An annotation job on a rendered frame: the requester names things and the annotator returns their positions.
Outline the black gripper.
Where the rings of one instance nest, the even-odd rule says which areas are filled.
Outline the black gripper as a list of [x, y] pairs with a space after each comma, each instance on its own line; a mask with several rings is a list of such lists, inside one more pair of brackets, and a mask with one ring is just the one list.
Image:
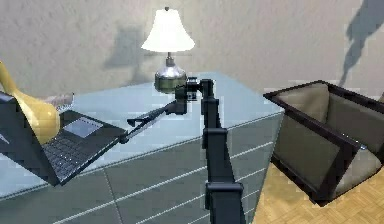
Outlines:
[[132, 137], [143, 132], [165, 114], [184, 115], [187, 113], [187, 92], [186, 86], [178, 86], [175, 89], [175, 100], [169, 105], [149, 111], [136, 118], [129, 118], [127, 123], [132, 127], [131, 131], [126, 130], [120, 137], [119, 142], [126, 144]]

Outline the white shade table lamp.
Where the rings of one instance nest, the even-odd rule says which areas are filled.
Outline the white shade table lamp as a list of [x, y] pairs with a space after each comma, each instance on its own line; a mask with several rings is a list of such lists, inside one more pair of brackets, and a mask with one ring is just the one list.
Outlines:
[[172, 93], [186, 82], [186, 71], [181, 69], [172, 57], [173, 53], [193, 49], [194, 40], [185, 30], [179, 12], [169, 7], [157, 10], [148, 37], [141, 48], [156, 53], [166, 53], [165, 65], [155, 73], [155, 89]]

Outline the black laptop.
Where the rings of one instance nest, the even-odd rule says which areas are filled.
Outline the black laptop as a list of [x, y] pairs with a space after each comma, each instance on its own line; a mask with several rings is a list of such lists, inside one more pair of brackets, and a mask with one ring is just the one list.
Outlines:
[[60, 115], [54, 138], [41, 144], [16, 98], [0, 91], [0, 153], [49, 184], [63, 185], [116, 145], [124, 133], [84, 114]]

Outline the grey chest of drawers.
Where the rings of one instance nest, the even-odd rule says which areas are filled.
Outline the grey chest of drawers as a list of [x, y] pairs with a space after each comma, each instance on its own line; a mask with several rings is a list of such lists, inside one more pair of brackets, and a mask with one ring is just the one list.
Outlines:
[[[225, 75], [209, 77], [251, 221], [283, 110]], [[200, 109], [191, 102], [185, 115], [160, 118], [64, 186], [52, 187], [0, 155], [0, 224], [210, 224]]]

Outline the yellow vase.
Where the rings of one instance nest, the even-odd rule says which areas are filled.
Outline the yellow vase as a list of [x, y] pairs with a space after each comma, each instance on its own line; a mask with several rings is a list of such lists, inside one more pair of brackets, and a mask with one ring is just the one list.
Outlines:
[[47, 143], [58, 134], [60, 115], [56, 108], [50, 103], [21, 92], [2, 61], [0, 61], [0, 84], [7, 94], [16, 98], [41, 144]]

